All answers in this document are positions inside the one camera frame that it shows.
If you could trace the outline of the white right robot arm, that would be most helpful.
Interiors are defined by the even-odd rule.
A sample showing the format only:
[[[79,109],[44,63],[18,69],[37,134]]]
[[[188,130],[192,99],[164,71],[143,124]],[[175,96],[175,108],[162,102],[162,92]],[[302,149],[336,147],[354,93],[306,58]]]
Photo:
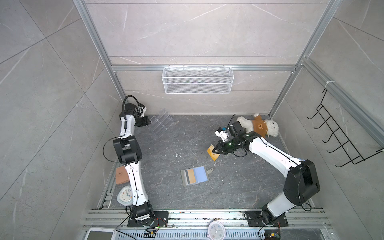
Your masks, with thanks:
[[[285,178],[282,193],[263,206],[259,219],[271,225],[294,207],[301,207],[321,190],[315,164],[310,160],[292,157],[270,144],[255,132],[246,132],[239,122],[218,128],[221,138],[211,150],[213,154],[235,154],[236,150],[251,152],[275,167]]]

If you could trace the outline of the orange credit card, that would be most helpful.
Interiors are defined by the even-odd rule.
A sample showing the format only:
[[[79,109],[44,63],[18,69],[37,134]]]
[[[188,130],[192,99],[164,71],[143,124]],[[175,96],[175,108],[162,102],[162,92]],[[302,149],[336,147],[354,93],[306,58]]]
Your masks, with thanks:
[[[211,157],[211,159],[215,162],[218,159],[218,157],[220,156],[220,154],[213,153],[213,150],[214,150],[214,146],[210,145],[209,148],[207,149],[207,152],[208,152],[209,156]]]

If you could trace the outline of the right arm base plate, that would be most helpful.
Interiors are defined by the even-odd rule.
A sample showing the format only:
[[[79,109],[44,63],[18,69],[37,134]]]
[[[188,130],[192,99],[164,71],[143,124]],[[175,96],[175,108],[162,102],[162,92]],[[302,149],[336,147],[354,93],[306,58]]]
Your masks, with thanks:
[[[288,220],[285,214],[278,217],[268,214],[266,211],[246,211],[244,218],[247,220],[249,227],[288,227]]]

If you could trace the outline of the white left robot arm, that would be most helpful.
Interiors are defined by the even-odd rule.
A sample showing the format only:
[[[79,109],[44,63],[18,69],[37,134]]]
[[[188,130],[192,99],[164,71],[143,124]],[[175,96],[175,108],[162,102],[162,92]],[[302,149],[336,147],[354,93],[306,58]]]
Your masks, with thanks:
[[[131,182],[133,192],[132,218],[136,223],[145,224],[155,219],[155,214],[144,187],[141,173],[141,160],[143,157],[139,143],[134,136],[135,127],[148,124],[145,116],[145,107],[132,103],[123,104],[119,117],[121,130],[119,136],[113,140],[119,162],[125,166]]]

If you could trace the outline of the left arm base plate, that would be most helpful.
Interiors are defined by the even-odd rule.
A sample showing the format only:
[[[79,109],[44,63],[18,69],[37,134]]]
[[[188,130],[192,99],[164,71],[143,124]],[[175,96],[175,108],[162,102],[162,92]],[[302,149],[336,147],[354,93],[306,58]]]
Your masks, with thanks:
[[[167,227],[169,220],[169,211],[154,211],[154,217],[143,221],[135,221],[131,217],[127,223],[128,228],[154,228],[154,227]]]

